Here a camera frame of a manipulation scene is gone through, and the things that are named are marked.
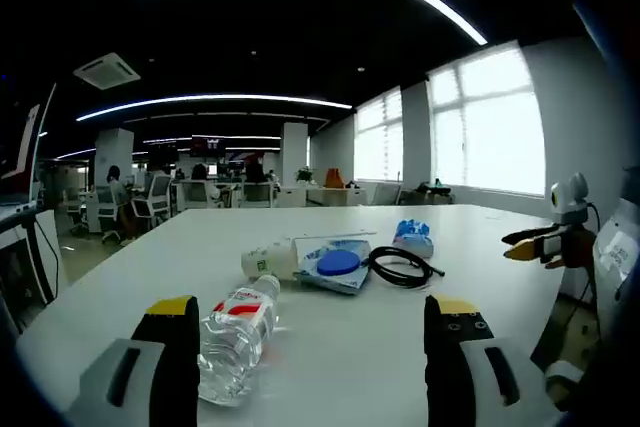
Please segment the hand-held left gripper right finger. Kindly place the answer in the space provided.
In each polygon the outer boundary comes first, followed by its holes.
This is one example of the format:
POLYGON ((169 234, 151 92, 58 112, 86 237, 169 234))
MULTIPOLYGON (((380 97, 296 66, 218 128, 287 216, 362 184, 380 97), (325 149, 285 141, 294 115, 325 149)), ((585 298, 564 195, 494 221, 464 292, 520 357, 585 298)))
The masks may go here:
POLYGON ((430 426, 553 426, 561 417, 542 371, 467 302, 425 299, 424 352, 430 426))

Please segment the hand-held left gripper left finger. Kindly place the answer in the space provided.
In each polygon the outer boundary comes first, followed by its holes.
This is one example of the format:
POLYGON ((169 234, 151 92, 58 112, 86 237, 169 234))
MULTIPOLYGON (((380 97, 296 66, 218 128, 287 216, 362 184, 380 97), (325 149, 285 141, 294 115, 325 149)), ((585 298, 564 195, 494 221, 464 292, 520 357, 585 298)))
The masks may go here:
POLYGON ((83 372, 66 418, 72 426, 195 426, 199 306, 191 295, 148 308, 128 339, 114 340, 83 372))

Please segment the person's right hand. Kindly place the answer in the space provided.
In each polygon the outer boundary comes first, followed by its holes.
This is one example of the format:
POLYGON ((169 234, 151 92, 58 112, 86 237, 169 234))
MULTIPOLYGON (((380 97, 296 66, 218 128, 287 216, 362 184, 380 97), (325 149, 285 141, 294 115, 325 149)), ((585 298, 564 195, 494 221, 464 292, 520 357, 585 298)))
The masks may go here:
POLYGON ((561 254, 559 260, 545 265, 547 270, 560 267, 567 269, 583 268, 591 272, 594 268, 593 246, 596 234, 590 230, 566 231, 561 235, 561 254))

